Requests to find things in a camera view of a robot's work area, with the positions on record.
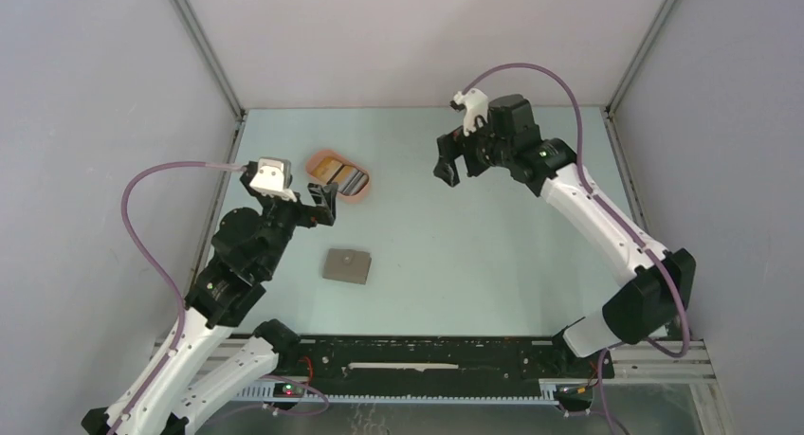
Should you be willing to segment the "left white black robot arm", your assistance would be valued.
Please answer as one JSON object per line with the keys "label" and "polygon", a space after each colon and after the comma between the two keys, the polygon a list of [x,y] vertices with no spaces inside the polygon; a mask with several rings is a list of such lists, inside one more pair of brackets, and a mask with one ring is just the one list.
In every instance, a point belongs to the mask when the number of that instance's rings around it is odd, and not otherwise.
{"label": "left white black robot arm", "polygon": [[228,212],[211,239],[213,254],[184,298],[169,338],[114,404],[82,418],[89,434],[192,434],[249,382],[300,362],[300,337],[264,321],[240,350],[201,379],[195,376],[265,294],[297,227],[332,226],[337,187],[309,184],[313,205],[248,192],[261,210]]}

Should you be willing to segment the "grey card holder wallet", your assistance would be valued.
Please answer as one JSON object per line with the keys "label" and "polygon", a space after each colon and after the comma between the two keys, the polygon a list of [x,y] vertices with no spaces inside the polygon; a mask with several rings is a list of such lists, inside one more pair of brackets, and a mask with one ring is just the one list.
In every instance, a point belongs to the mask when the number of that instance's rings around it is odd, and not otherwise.
{"label": "grey card holder wallet", "polygon": [[367,282],[372,256],[367,251],[349,248],[330,248],[321,275],[326,280],[353,284]]}

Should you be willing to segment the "pink oval tray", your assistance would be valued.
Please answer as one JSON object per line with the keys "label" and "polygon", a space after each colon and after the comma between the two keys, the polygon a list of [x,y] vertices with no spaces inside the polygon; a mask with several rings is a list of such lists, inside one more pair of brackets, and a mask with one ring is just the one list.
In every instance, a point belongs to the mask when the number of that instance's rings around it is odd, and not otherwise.
{"label": "pink oval tray", "polygon": [[[337,152],[335,152],[333,150],[324,149],[324,150],[318,151],[317,153],[313,154],[307,160],[307,162],[305,163],[305,170],[306,170],[307,174],[311,177],[312,180],[314,180],[317,183],[320,183],[322,185],[328,184],[327,181],[326,182],[321,181],[321,180],[319,180],[318,178],[316,178],[312,174],[312,171],[315,168],[315,166],[326,156],[334,157],[335,159],[339,160],[342,163],[342,165],[351,165],[351,166],[357,167],[358,169],[366,172],[369,175],[369,172],[367,170],[365,170],[363,167],[357,165],[357,163],[353,162],[352,160],[348,159],[347,157],[343,156],[342,154],[339,154],[339,153],[337,153]],[[338,197],[341,198],[343,201],[345,201],[347,203],[356,203],[358,201],[361,201],[368,194],[370,186],[371,186],[371,182],[372,182],[372,178],[369,175],[369,182],[364,186],[364,188],[360,192],[356,193],[353,196],[344,196],[343,194],[340,194],[338,192]]]}

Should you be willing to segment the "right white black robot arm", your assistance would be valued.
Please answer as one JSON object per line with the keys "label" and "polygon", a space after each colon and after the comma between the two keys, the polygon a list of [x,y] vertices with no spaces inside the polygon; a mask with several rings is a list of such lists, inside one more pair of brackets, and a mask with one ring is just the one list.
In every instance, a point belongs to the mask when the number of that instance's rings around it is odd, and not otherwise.
{"label": "right white black robot arm", "polygon": [[470,177],[493,167],[508,170],[597,248],[619,286],[601,309],[554,336],[551,361],[557,372],[575,376],[591,355],[618,344],[637,344],[682,317],[695,259],[683,248],[670,251],[612,205],[565,141],[542,138],[527,99],[514,94],[490,100],[471,89],[457,93],[450,106],[464,118],[461,126],[438,137],[434,175],[456,186],[458,158]]}

